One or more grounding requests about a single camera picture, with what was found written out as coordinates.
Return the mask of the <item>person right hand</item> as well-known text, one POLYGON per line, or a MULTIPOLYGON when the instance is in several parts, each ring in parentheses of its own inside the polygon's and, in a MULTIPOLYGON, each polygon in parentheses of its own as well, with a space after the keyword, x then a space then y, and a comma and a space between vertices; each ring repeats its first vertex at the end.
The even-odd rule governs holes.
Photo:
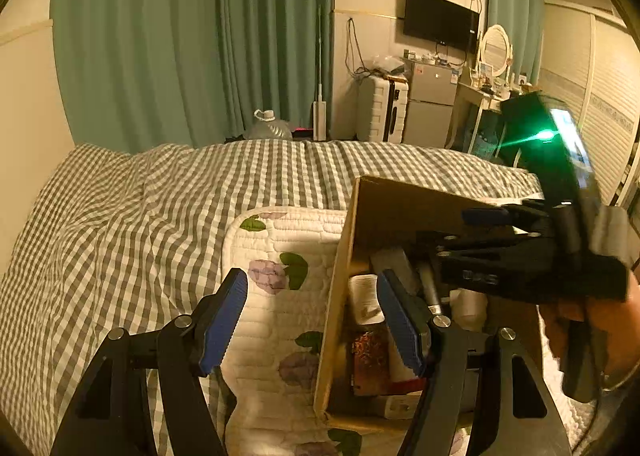
POLYGON ((584 322, 606 333, 608 360, 604 373, 612 382, 624 380, 639 364, 639 284, 628 274, 624 302, 588 298, 583 304, 560 300, 542 304, 544 333, 552 354, 562 358, 566 352, 568 322, 584 322))

